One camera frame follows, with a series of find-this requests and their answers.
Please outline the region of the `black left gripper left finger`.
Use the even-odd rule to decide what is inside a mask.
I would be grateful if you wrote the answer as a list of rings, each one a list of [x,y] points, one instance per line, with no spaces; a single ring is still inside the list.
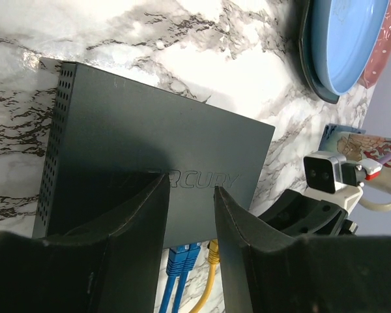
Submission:
[[[0,231],[0,312],[152,312],[169,207],[167,175],[63,235]]]

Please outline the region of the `black network switch box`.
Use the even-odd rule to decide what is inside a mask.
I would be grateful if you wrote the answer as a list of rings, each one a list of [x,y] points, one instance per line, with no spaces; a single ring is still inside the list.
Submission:
[[[171,186],[164,246],[216,237],[214,189],[249,208],[275,128],[78,62],[59,70],[33,226],[46,237]]]

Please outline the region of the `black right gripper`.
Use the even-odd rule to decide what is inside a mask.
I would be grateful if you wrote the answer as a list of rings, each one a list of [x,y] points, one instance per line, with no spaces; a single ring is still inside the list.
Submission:
[[[259,219],[286,235],[355,235],[356,222],[335,203],[315,200],[291,189],[284,190]]]

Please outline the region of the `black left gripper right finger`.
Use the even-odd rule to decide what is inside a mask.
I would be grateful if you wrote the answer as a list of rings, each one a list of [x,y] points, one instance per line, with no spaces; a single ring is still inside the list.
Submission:
[[[391,312],[391,236],[286,235],[214,191],[227,312]]]

